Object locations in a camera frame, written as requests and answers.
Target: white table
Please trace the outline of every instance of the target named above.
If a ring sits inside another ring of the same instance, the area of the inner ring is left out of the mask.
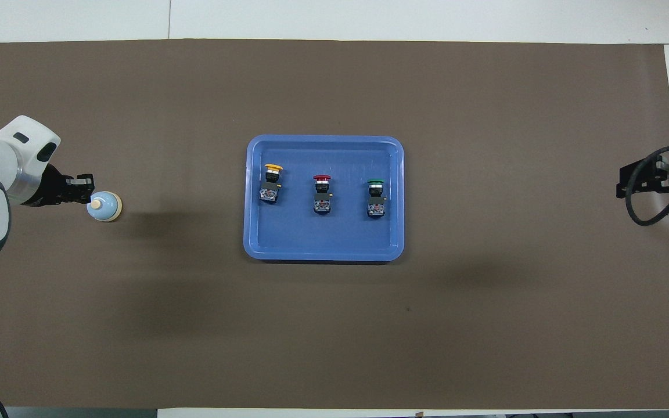
[[[669,80],[669,0],[0,0],[0,42],[167,38],[657,43],[666,44]],[[632,155],[632,161],[642,157]],[[159,416],[324,418],[418,411],[203,408],[160,410]]]

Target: brown mat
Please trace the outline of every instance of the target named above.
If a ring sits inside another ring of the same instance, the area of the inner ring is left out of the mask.
[[[669,145],[660,45],[0,44],[0,127],[18,114],[125,214],[13,209],[10,405],[669,408],[669,218],[614,197]],[[250,259],[264,133],[398,138],[402,257]]]

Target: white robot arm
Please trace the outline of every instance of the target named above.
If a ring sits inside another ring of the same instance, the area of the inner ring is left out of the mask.
[[[11,226],[10,202],[34,207],[90,202],[95,190],[91,174],[74,179],[48,164],[60,144],[56,134],[27,116],[0,129],[0,249]]]

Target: blue tray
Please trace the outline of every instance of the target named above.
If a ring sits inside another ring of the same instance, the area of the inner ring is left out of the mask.
[[[275,204],[258,198],[265,164],[283,167]],[[316,174],[332,176],[332,212],[314,212]],[[383,178],[386,214],[366,213]],[[404,148],[388,136],[260,135],[247,147],[244,249],[259,260],[392,261],[404,249]]]

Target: tray rim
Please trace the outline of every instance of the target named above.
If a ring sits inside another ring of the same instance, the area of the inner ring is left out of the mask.
[[[396,202],[398,206],[397,219],[397,244],[392,251],[387,253],[361,253],[349,254],[349,257],[332,257],[327,253],[306,254],[298,252],[279,253],[279,252],[259,252],[252,248],[251,238],[251,205],[252,205],[252,166],[255,147],[263,142],[363,142],[363,143],[389,143],[396,147],[398,156],[396,158],[397,172],[400,181],[397,190],[401,199]],[[244,250],[247,254],[257,260],[265,261],[302,261],[302,262],[390,262],[396,260],[404,252],[404,147],[394,137],[388,135],[298,135],[298,134],[261,134],[250,140],[247,145],[247,162],[244,174],[244,233],[242,241]]]

